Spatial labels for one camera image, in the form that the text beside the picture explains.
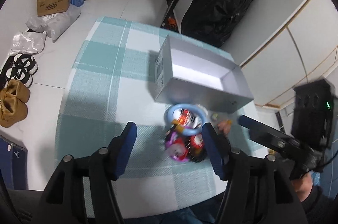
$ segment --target table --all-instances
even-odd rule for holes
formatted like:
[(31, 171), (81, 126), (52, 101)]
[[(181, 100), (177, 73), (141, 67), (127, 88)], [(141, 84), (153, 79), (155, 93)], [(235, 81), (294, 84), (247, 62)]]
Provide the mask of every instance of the table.
[[(125, 174), (112, 182), (124, 218), (185, 208), (221, 193), (226, 186), (209, 160), (178, 163), (164, 152), (168, 128), (164, 112), (170, 105), (155, 103), (152, 93), (155, 60), (168, 34), (232, 60), (225, 51), (172, 31), (99, 18), (78, 53), (60, 107), (55, 165), (66, 154), (91, 155), (120, 135), (127, 122), (136, 123), (138, 136)], [(236, 114), (229, 118), (236, 119)], [(252, 153), (259, 145), (247, 137), (242, 127), (232, 126), (231, 143)], [(87, 215), (94, 217), (88, 179), (84, 179), (84, 193)]]

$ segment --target human hand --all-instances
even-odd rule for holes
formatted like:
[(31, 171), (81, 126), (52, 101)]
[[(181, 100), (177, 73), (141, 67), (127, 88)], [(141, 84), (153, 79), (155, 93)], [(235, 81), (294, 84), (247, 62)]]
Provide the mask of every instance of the human hand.
[(312, 177), (310, 173), (305, 174), (300, 179), (291, 180), (291, 184), (301, 202), (303, 202), (310, 195), (312, 190)]
[(225, 136), (227, 136), (227, 134), (230, 132), (231, 124), (232, 124), (231, 120), (223, 120), (217, 125), (217, 127), (220, 132), (222, 132)]

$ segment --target shoe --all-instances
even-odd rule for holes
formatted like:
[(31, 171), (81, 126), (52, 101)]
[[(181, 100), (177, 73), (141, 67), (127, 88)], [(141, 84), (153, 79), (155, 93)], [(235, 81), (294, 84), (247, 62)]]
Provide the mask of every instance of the shoe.
[(27, 103), (30, 97), (30, 90), (19, 80), (11, 79), (3, 91), (6, 92), (7, 97), (16, 97), (23, 103)]
[(29, 88), (33, 82), (33, 77), (24, 67), (13, 67), (7, 70), (6, 80), (9, 82), (11, 79), (21, 81), (27, 88)]
[(27, 117), (28, 108), (16, 97), (0, 98), (0, 126), (9, 128)]
[(35, 74), (38, 70), (38, 64), (30, 54), (17, 54), (14, 56), (14, 65), (25, 67), (31, 75)]

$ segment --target black and white sneaker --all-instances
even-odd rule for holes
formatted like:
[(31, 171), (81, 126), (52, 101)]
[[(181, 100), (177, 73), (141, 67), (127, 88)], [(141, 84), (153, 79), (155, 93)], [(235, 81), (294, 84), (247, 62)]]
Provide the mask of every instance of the black and white sneaker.
[(38, 70), (38, 63), (30, 54), (17, 54), (14, 56), (14, 64), (17, 67), (25, 67), (31, 75), (35, 74)]
[(21, 66), (13, 67), (7, 70), (7, 82), (9, 82), (11, 79), (21, 81), (27, 88), (29, 88), (33, 82), (33, 77), (30, 75), (26, 68)]

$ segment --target metal screw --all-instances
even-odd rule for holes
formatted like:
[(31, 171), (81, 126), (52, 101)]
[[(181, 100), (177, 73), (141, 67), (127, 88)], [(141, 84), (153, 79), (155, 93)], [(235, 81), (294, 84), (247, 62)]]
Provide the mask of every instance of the metal screw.
[(99, 154), (106, 154), (108, 152), (107, 148), (101, 148), (99, 149)]
[(238, 148), (231, 148), (231, 152), (235, 153), (235, 154), (239, 154), (241, 152), (241, 150), (238, 149)]
[(285, 143), (282, 141), (277, 142), (277, 146), (280, 147), (281, 149), (285, 147)]
[(276, 157), (273, 154), (268, 154), (266, 158), (271, 162), (274, 162), (276, 160)]
[(70, 155), (70, 154), (68, 154), (68, 155), (65, 155), (64, 156), (64, 162), (69, 162), (70, 160), (72, 160), (72, 156)]

